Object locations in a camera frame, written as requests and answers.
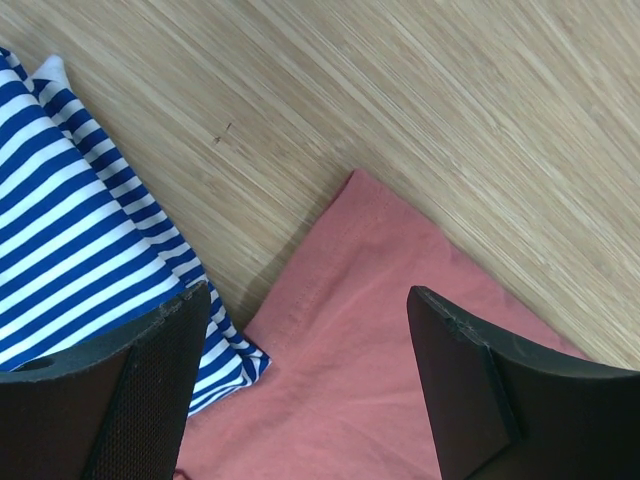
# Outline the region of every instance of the pink towel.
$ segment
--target pink towel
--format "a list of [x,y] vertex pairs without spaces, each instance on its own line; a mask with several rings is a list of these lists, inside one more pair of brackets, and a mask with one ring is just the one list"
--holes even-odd
[[433,223],[357,170],[247,329],[271,370],[189,420],[175,478],[439,479],[409,337],[412,285],[580,356]]

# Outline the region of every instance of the wooden floor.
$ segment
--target wooden floor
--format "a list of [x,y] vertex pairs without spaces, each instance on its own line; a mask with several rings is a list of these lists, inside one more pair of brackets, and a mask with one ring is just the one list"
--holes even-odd
[[246,323],[347,172],[640,368],[640,7],[605,0],[3,0]]

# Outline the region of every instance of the striped towel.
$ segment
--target striped towel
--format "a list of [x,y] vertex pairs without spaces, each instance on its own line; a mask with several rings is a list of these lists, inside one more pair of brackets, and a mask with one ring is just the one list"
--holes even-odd
[[[51,57],[29,77],[0,49],[0,370],[153,310],[202,264]],[[252,385],[269,358],[214,286],[190,414]]]

